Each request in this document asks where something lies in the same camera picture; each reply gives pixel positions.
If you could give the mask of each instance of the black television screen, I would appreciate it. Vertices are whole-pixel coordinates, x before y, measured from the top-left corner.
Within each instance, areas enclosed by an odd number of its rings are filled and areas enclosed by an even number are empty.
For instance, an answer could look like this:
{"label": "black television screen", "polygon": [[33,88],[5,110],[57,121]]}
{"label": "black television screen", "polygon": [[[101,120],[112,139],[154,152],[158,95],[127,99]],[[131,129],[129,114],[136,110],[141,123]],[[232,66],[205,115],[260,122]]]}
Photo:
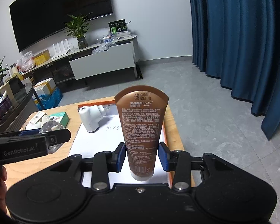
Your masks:
{"label": "black television screen", "polygon": [[110,0],[16,0],[10,16],[19,51],[65,28],[68,15],[82,13],[88,19],[112,14]]}

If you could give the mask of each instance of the white wall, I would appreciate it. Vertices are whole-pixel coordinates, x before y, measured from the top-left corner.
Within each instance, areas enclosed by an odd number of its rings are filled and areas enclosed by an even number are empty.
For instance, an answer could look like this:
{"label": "white wall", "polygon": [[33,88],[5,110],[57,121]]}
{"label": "white wall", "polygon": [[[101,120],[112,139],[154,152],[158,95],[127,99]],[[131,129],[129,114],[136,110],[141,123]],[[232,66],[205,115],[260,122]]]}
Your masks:
{"label": "white wall", "polygon": [[[30,50],[37,54],[50,49],[53,55],[52,44],[67,38],[64,32],[18,52],[9,11],[9,5],[14,1],[0,0],[0,58],[5,56],[5,63],[11,65]],[[128,27],[138,35],[141,60],[192,55],[190,0],[112,0],[112,4],[114,15],[91,21],[91,31],[86,34],[89,44],[108,33],[105,29],[108,22],[125,19],[126,22],[132,20]],[[69,43],[78,47],[75,38],[70,38]]]}

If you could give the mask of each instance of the baseboard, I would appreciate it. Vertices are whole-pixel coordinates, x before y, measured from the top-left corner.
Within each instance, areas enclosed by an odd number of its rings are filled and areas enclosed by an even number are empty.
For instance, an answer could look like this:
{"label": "baseboard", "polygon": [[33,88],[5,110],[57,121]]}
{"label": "baseboard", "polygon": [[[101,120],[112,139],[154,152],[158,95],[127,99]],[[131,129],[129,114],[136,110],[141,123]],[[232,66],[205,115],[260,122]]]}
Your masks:
{"label": "baseboard", "polygon": [[192,59],[193,59],[192,55],[185,55],[185,56],[160,58],[160,59],[154,59],[154,60],[141,60],[137,64],[138,65],[153,65],[153,64],[185,61],[185,60],[192,60]]}

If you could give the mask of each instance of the white paper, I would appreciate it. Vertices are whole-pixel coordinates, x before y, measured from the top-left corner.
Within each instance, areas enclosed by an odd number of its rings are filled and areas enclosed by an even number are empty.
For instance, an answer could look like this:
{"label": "white paper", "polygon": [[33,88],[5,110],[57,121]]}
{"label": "white paper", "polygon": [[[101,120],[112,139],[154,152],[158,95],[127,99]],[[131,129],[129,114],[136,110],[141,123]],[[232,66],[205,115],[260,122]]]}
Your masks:
{"label": "white paper", "polygon": [[[164,129],[162,128],[160,141],[165,142]],[[86,131],[83,124],[77,132],[70,155],[80,154],[83,158],[94,157],[94,154],[102,151],[114,151],[120,142],[124,142],[120,119],[115,105],[110,105],[107,115],[99,122],[99,129],[94,133]],[[147,184],[147,183],[169,183],[169,173],[163,170],[159,157],[155,161],[153,176],[144,182],[135,180],[130,173],[127,156],[119,173],[108,173],[110,188],[114,183]],[[83,186],[90,187],[91,172],[85,172],[82,181]]]}

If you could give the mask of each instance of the finger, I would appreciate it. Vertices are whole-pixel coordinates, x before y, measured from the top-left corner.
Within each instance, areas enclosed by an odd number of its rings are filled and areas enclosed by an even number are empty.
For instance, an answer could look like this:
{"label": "finger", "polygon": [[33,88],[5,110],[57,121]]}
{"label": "finger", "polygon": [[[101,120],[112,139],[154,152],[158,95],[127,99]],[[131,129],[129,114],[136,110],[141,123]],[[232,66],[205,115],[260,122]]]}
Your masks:
{"label": "finger", "polygon": [[2,179],[0,179],[0,199],[5,198],[6,192],[7,192],[6,184]]}
{"label": "finger", "polygon": [[6,171],[6,168],[4,166],[2,168],[1,178],[2,178],[3,181],[7,180],[7,171]]}
{"label": "finger", "polygon": [[4,199],[0,199],[0,209],[3,210],[6,214],[6,204]]}

